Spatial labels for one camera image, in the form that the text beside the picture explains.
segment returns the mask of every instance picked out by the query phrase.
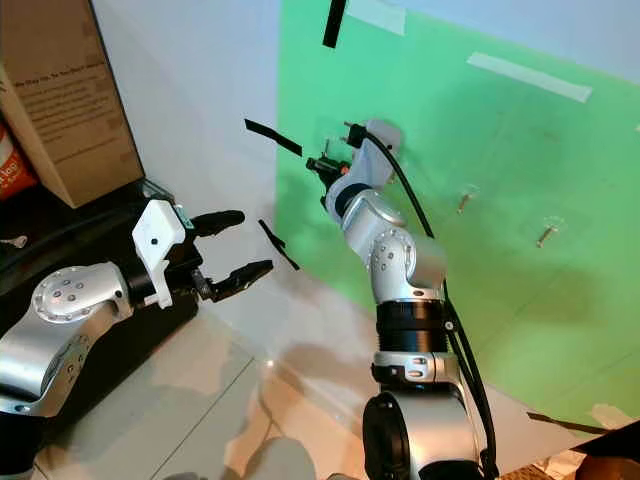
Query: tape strip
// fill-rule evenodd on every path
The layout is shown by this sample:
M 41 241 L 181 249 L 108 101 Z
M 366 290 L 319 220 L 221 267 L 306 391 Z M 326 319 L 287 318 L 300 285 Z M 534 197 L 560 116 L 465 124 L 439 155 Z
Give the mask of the tape strip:
M 613 405 L 596 403 L 590 413 L 602 426 L 613 430 L 633 423 L 633 418 Z
M 544 72 L 523 67 L 522 65 L 484 53 L 475 52 L 469 57 L 467 63 L 474 67 L 497 73 L 498 75 L 504 75 L 505 77 L 534 85 L 580 103 L 586 103 L 593 92 L 593 88 L 591 87 L 569 83 Z
M 605 433 L 611 432 L 611 430 L 607 428 L 592 427 L 591 425 L 582 425 L 580 423 L 563 422 L 562 420 L 555 420 L 551 417 L 547 417 L 546 415 L 541 415 L 539 413 L 527 412 L 527 415 L 531 420 L 554 423 L 560 427 L 564 427 L 568 430 L 575 430 L 577 432 L 593 433 L 595 435 L 604 435 Z
M 386 0 L 349 0 L 347 15 L 404 36 L 407 9 Z
M 322 44 L 325 47 L 336 48 L 338 43 L 338 34 L 340 33 L 340 25 L 344 16 L 344 9 L 347 6 L 347 0 L 331 0 L 329 7 L 329 17 L 327 18 L 327 26 L 324 30 L 324 39 Z
M 265 125 L 261 125 L 252 120 L 247 120 L 246 118 L 244 119 L 244 124 L 247 127 L 247 130 L 249 130 L 250 132 L 259 133 L 260 135 L 264 135 L 271 140 L 275 140 L 275 142 L 281 147 L 286 148 L 292 153 L 295 153 L 299 157 L 302 156 L 302 147 L 300 145 L 298 145 L 293 140 L 289 140 L 288 138 L 283 137 L 274 129 L 269 128 Z
M 282 239 L 278 238 L 276 234 L 273 233 L 269 227 L 267 227 L 267 224 L 264 223 L 264 220 L 260 219 L 258 220 L 258 223 L 264 230 L 264 233 L 267 234 L 267 238 L 269 239 L 271 244 L 275 247 L 276 250 L 278 250 L 278 252 L 280 252 L 280 255 L 282 255 L 284 258 L 287 259 L 287 261 L 293 267 L 294 270 L 300 270 L 300 266 L 296 262 L 291 260 L 291 257 L 289 257 L 289 255 L 287 255 L 287 253 L 284 251 L 284 248 L 287 246 L 287 244 L 284 243 Z

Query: white wall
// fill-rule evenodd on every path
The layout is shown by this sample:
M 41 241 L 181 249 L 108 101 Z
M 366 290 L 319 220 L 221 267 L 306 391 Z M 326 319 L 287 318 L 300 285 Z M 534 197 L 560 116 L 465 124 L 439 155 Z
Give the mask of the white wall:
M 637 0 L 389 0 L 640 84 Z
M 293 369 L 299 388 L 357 429 L 376 391 L 369 376 L 374 319 L 294 272 L 257 224 L 272 224 L 275 147 L 248 133 L 243 119 L 276 123 L 279 2 L 94 3 L 148 177 L 192 215 L 247 214 L 243 226 L 200 241 L 203 271 L 222 279 L 249 261 L 274 260 L 274 272 L 249 291 L 203 308 L 239 332 L 253 354 Z M 577 441 L 554 425 L 529 422 L 525 407 L 495 390 L 489 397 L 506 470 Z M 530 438 L 539 440 L 537 449 Z

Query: green screen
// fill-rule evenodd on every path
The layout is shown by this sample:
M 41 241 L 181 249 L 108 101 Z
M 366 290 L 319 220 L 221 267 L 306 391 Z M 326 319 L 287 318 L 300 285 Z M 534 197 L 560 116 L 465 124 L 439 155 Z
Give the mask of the green screen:
M 283 0 L 278 130 L 350 160 L 342 122 L 381 118 L 449 258 L 451 297 L 487 382 L 549 415 L 594 424 L 596 403 L 640 416 L 640 88 L 425 15 L 406 35 L 328 3 Z M 472 67 L 474 52 L 593 87 L 586 104 Z M 463 214 L 469 185 L 477 195 Z M 386 193 L 419 224 L 399 184 Z M 368 275 L 319 203 L 324 187 L 278 152 L 278 235 L 312 275 L 374 309 Z M 536 246 L 547 217 L 564 227 Z

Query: black tape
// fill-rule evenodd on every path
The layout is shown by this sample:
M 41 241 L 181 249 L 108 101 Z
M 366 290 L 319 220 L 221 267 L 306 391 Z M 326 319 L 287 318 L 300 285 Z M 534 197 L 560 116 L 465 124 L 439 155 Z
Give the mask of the black tape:
M 336 48 L 338 43 L 338 34 L 340 33 L 340 25 L 344 16 L 344 9 L 347 6 L 347 0 L 331 0 L 329 7 L 329 18 L 327 18 L 327 26 L 324 30 L 324 40 L 322 44 L 325 47 Z
M 607 428 L 592 427 L 591 425 L 582 425 L 580 423 L 563 422 L 562 420 L 555 420 L 551 417 L 547 417 L 546 415 L 541 415 L 539 413 L 534 413 L 534 412 L 527 412 L 527 415 L 531 420 L 537 420 L 539 422 L 554 423 L 556 425 L 559 425 L 560 427 L 564 427 L 568 430 L 575 430 L 577 432 L 593 433 L 594 435 L 603 435 L 605 433 L 609 433 L 612 431 Z
M 283 148 L 286 148 L 292 153 L 295 153 L 299 157 L 302 156 L 302 147 L 298 145 L 293 140 L 289 140 L 286 137 L 283 137 L 274 129 L 269 128 L 265 125 L 261 125 L 259 123 L 254 122 L 253 120 L 244 119 L 244 124 L 247 127 L 247 130 L 255 133 L 259 133 L 260 135 L 264 135 L 271 140 L 275 140 L 275 142 Z
M 275 249 L 278 250 L 278 252 L 280 252 L 280 255 L 282 255 L 284 258 L 287 259 L 287 261 L 289 262 L 289 264 L 291 264 L 294 270 L 300 270 L 300 265 L 298 265 L 296 262 L 291 260 L 291 257 L 289 257 L 289 255 L 287 255 L 287 253 L 284 251 L 287 244 L 284 243 L 282 239 L 278 238 L 276 234 L 269 229 L 269 227 L 267 227 L 267 224 L 264 223 L 264 220 L 260 219 L 258 220 L 258 223 L 264 230 L 264 233 L 267 234 L 267 238 L 273 244 Z

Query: screw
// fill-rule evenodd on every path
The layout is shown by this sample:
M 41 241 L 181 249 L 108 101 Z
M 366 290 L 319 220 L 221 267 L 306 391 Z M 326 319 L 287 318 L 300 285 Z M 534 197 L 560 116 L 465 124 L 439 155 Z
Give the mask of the screw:
M 540 235 L 540 238 L 538 239 L 538 241 L 536 242 L 536 245 L 538 245 L 538 248 L 542 248 L 544 246 L 544 242 L 547 241 L 547 239 L 553 235 L 554 233 L 556 233 L 558 231 L 558 227 L 555 227 L 553 225 L 549 225 L 546 230 L 544 231 L 544 233 L 542 235 Z
M 460 203 L 458 204 L 458 213 L 462 213 L 464 210 L 464 207 L 467 206 L 467 203 L 469 203 L 469 200 L 471 200 L 472 195 L 470 193 L 465 193 L 462 196 L 462 199 L 460 200 Z

